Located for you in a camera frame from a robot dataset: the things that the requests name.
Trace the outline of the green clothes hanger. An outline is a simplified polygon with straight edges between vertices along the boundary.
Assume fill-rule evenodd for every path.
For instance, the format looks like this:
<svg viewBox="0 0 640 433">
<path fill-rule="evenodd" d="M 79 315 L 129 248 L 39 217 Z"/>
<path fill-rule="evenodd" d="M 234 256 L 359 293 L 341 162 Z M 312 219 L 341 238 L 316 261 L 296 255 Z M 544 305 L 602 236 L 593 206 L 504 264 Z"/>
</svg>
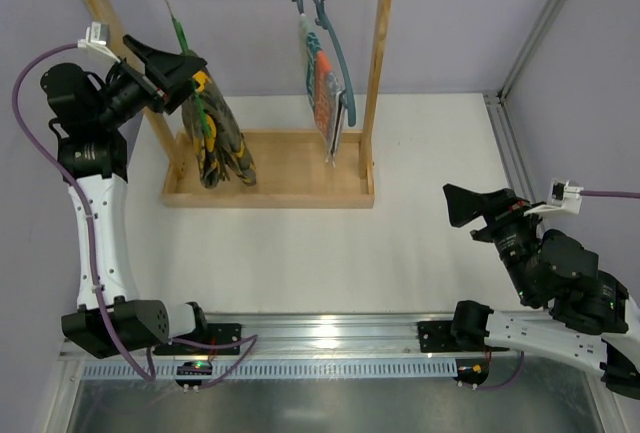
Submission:
<svg viewBox="0 0 640 433">
<path fill-rule="evenodd" d="M 190 53 L 190 49 L 182 24 L 175 16 L 170 2 L 168 0 L 163 1 L 165 2 L 171 17 L 174 32 L 181 51 L 183 54 L 188 55 Z M 206 151 L 211 152 L 215 146 L 216 128 L 209 124 L 209 117 L 205 112 L 201 98 L 201 93 L 204 91 L 206 83 L 206 75 L 203 70 L 198 71 L 191 77 L 192 94 L 190 96 L 190 101 L 193 110 L 193 114 L 191 115 L 191 129 L 193 138 L 198 138 L 200 145 L 203 146 Z"/>
</svg>

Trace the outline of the camouflage yellow green trousers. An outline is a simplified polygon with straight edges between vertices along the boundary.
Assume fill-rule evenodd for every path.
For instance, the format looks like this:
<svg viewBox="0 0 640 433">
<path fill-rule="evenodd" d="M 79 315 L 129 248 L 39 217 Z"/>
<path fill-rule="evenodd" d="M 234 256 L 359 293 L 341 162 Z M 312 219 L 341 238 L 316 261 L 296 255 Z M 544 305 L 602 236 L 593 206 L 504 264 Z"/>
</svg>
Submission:
<svg viewBox="0 0 640 433">
<path fill-rule="evenodd" d="M 257 184 L 256 165 L 244 135 L 207 67 L 192 76 L 194 92 L 182 104 L 185 133 L 194 150 L 201 185 L 213 189 L 230 173 Z"/>
</svg>

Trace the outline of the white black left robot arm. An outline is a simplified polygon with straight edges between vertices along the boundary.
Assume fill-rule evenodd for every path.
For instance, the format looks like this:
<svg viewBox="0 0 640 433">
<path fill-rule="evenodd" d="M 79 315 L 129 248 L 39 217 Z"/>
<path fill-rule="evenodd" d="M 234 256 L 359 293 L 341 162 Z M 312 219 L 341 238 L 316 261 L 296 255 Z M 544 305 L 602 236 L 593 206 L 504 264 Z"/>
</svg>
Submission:
<svg viewBox="0 0 640 433">
<path fill-rule="evenodd" d="M 96 358 L 154 348 L 206 331 L 195 302 L 168 307 L 139 295 L 125 228 L 127 142 L 120 127 L 140 111 L 173 113 L 193 93 L 203 58 L 154 49 L 130 35 L 124 45 L 142 62 L 138 71 L 110 50 L 105 79 L 70 62 L 40 80 L 54 112 L 56 164 L 76 214 L 81 279 L 76 310 L 61 319 L 64 336 Z"/>
</svg>

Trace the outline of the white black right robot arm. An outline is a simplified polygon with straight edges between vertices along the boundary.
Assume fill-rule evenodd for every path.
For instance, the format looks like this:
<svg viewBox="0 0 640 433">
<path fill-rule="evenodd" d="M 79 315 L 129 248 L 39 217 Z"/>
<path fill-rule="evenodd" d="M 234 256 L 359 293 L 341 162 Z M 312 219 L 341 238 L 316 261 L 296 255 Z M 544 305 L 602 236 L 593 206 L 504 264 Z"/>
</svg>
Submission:
<svg viewBox="0 0 640 433">
<path fill-rule="evenodd" d="M 493 245 L 521 305 L 544 308 L 557 321 L 541 326 L 476 301 L 456 305 L 451 334 L 467 350 L 515 349 L 600 378 L 605 387 L 639 397 L 639 306 L 629 290 L 599 267 L 598 254 L 558 229 L 538 226 L 547 215 L 576 214 L 585 189 L 554 181 L 547 201 L 533 203 L 504 188 L 489 193 L 446 184 L 449 222 L 485 225 L 473 240 Z"/>
</svg>

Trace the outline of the colourful printed cloth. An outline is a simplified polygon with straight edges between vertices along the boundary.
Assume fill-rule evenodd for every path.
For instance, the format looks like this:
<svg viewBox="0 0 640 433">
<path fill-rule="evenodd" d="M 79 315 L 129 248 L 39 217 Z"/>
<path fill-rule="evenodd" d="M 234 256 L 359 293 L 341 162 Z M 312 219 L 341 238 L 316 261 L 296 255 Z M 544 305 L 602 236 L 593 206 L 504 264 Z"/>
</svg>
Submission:
<svg viewBox="0 0 640 433">
<path fill-rule="evenodd" d="M 325 161 L 335 166 L 346 116 L 342 102 L 345 89 L 304 13 L 299 14 L 298 37 L 307 101 L 324 141 Z"/>
</svg>

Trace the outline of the wooden clothes rack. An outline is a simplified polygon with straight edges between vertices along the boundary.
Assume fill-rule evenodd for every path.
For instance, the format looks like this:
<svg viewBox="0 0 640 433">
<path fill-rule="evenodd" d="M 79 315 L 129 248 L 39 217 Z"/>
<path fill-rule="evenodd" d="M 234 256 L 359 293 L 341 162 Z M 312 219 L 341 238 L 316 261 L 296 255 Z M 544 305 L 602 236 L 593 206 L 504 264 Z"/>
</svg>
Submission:
<svg viewBox="0 0 640 433">
<path fill-rule="evenodd" d="M 108 23 L 115 38 L 112 47 L 124 51 L 123 27 L 109 0 L 84 0 L 92 17 Z M 146 115 L 169 159 L 162 201 L 174 208 L 294 208 L 355 209 L 374 204 L 372 134 L 378 103 L 392 0 L 378 0 L 361 128 L 342 135 L 343 155 L 336 167 L 324 160 L 321 137 L 311 129 L 248 130 L 244 137 L 257 165 L 258 182 L 244 186 L 237 180 L 215 189 L 204 188 L 191 160 L 191 143 L 167 122 Z"/>
</svg>

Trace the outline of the aluminium corner frame profile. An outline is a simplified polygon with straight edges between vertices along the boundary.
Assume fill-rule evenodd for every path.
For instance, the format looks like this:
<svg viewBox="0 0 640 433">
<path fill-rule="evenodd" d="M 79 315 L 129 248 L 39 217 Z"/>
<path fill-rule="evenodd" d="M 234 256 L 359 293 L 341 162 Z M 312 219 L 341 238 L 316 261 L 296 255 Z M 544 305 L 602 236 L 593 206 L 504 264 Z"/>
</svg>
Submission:
<svg viewBox="0 0 640 433">
<path fill-rule="evenodd" d="M 545 0 L 526 39 L 498 90 L 483 93 L 494 139 L 508 185 L 519 196 L 535 195 L 522 148 L 518 144 L 508 102 L 567 0 Z"/>
</svg>

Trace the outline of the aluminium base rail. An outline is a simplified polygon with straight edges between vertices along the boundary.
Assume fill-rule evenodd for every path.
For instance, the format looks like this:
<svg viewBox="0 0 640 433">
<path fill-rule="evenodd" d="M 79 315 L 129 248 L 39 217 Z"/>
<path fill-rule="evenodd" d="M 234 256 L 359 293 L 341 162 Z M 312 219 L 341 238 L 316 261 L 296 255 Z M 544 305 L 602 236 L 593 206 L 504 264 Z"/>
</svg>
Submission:
<svg viewBox="0 0 640 433">
<path fill-rule="evenodd" d="M 158 356 L 240 355 L 249 337 L 272 352 L 423 353 L 417 323 L 450 320 L 453 313 L 387 314 L 205 314 L 195 328 L 160 310 L 109 313 L 117 338 L 129 351 L 151 348 Z"/>
</svg>

